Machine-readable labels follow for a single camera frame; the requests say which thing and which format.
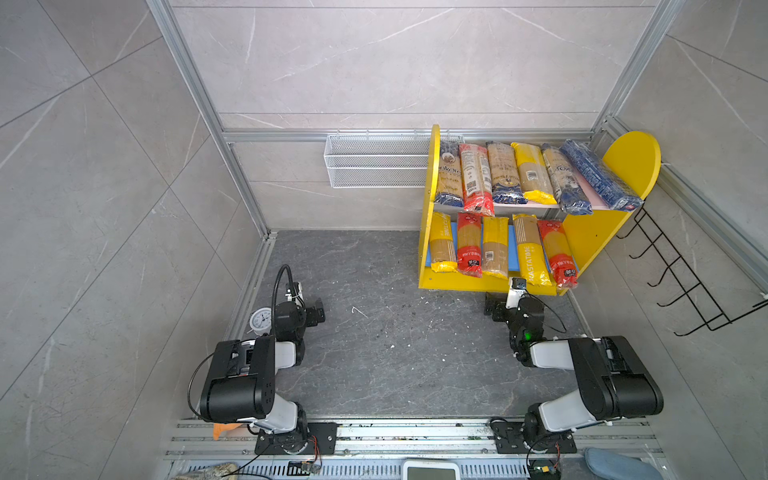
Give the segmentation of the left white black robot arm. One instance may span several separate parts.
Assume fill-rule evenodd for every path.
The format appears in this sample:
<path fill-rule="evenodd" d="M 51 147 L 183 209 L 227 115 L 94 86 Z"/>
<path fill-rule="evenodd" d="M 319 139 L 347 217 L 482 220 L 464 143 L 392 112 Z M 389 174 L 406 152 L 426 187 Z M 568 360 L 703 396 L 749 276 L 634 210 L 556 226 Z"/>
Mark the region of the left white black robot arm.
<path fill-rule="evenodd" d="M 304 334 L 326 319 L 321 300 L 299 300 L 261 308 L 250 318 L 253 339 L 216 346 L 203 383 L 199 416 L 216 424 L 254 426 L 288 454 L 310 443 L 306 413 L 300 404 L 276 393 L 276 375 L 302 363 Z"/>

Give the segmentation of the thin red spaghetti bag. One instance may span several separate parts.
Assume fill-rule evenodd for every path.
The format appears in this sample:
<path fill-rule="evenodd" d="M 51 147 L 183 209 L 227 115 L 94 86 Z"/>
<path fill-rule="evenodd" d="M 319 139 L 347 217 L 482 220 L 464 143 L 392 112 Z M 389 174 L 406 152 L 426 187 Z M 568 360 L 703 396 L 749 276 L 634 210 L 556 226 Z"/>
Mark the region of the thin red spaghetti bag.
<path fill-rule="evenodd" d="M 482 218 L 472 213 L 457 215 L 458 270 L 465 276 L 482 277 Z"/>

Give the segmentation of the blue Sankara spaghetti bag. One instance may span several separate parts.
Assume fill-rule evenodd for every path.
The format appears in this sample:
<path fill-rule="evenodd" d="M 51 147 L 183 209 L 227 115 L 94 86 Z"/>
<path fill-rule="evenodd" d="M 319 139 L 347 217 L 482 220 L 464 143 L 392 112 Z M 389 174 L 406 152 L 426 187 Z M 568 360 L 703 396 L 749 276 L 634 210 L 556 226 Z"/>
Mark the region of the blue Sankara spaghetti bag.
<path fill-rule="evenodd" d="M 440 141 L 435 202 L 458 208 L 464 205 L 458 142 Z"/>

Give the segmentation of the yellow label spaghetti bag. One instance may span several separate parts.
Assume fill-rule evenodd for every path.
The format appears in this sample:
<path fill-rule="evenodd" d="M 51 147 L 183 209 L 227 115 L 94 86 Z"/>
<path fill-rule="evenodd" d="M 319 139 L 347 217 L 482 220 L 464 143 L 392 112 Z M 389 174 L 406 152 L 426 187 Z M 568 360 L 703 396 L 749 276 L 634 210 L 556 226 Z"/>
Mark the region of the yellow label spaghetti bag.
<path fill-rule="evenodd" d="M 517 214 L 513 216 L 513 226 L 521 276 L 529 285 L 552 287 L 537 218 L 532 215 Z"/>

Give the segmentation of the dark blue end spaghetti bag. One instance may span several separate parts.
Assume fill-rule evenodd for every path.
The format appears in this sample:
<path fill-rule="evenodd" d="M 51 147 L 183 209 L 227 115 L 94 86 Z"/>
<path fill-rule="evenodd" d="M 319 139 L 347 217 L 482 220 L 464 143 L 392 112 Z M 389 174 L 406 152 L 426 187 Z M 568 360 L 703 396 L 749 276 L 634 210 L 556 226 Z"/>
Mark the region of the dark blue end spaghetti bag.
<path fill-rule="evenodd" d="M 514 148 L 501 142 L 486 144 L 491 173 L 492 199 L 499 204 L 526 204 Z"/>

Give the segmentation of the yellow Pastatime spaghetti bag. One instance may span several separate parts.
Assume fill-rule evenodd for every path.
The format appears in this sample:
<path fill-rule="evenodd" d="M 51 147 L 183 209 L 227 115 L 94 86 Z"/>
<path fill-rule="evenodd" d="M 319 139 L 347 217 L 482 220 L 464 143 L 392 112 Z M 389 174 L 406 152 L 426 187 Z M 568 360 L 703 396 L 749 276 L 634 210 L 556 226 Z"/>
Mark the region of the yellow Pastatime spaghetti bag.
<path fill-rule="evenodd" d="M 458 267 L 453 224 L 449 215 L 434 213 L 429 235 L 430 267 L 435 273 L 456 272 Z"/>

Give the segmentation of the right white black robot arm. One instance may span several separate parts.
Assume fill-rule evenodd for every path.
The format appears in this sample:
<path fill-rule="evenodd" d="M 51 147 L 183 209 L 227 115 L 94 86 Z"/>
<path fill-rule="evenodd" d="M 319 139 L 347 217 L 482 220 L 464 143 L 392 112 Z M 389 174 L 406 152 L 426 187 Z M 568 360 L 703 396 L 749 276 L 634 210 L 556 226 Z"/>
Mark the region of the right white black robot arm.
<path fill-rule="evenodd" d="M 519 433 L 527 449 L 546 452 L 574 430 L 662 412 L 662 391 L 625 337 L 548 339 L 545 305 L 528 293 L 516 302 L 487 293 L 484 314 L 506 325 L 522 365 L 571 371 L 576 378 L 574 391 L 528 408 Z"/>

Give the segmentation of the red label spaghetti bag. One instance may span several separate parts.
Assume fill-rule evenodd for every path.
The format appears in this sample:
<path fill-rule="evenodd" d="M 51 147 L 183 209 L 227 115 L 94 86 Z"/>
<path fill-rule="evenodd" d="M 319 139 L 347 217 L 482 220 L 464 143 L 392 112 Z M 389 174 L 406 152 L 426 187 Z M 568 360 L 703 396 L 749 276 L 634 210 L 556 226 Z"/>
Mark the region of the red label spaghetti bag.
<path fill-rule="evenodd" d="M 463 177 L 464 210 L 493 217 L 491 173 L 488 152 L 476 144 L 459 145 Z"/>

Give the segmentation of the yellow end spaghetti bag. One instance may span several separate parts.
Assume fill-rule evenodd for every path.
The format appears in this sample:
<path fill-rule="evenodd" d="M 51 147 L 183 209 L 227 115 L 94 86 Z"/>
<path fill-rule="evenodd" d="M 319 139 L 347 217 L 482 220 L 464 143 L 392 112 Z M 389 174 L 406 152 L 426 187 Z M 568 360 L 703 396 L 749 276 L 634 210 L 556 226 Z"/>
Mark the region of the yellow end spaghetti bag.
<path fill-rule="evenodd" d="M 556 205 L 553 187 L 539 146 L 512 143 L 523 197 L 528 202 Z"/>

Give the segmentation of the plain yellow top spaghetti bag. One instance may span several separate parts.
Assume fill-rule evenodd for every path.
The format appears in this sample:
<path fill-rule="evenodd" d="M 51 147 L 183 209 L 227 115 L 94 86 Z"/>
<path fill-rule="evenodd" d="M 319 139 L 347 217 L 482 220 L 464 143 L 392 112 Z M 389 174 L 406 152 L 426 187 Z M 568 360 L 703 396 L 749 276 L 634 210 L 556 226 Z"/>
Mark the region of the plain yellow top spaghetti bag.
<path fill-rule="evenodd" d="M 509 225 L 505 217 L 483 218 L 483 273 L 507 279 L 509 272 Z"/>

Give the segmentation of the blue Barilla spaghetti box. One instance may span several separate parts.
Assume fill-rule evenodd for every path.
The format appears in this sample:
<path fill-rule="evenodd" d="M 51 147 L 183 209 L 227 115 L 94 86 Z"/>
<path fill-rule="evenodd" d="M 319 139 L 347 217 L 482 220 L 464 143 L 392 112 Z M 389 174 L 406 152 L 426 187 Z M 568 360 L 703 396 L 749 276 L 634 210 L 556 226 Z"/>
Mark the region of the blue Barilla spaghetti box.
<path fill-rule="evenodd" d="M 643 200 L 584 144 L 568 139 L 560 150 L 610 210 L 632 212 L 642 206 Z"/>

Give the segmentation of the blue trim spaghetti bag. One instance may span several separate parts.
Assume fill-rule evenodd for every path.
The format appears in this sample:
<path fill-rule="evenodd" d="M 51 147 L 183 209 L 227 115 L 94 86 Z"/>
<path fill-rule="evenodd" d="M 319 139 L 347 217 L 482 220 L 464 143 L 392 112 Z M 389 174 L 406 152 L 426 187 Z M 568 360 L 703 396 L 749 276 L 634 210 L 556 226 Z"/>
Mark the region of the blue trim spaghetti bag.
<path fill-rule="evenodd" d="M 568 215 L 592 215 L 592 204 L 580 186 L 570 160 L 559 148 L 550 144 L 543 144 L 541 150 L 554 198 L 560 208 Z"/>

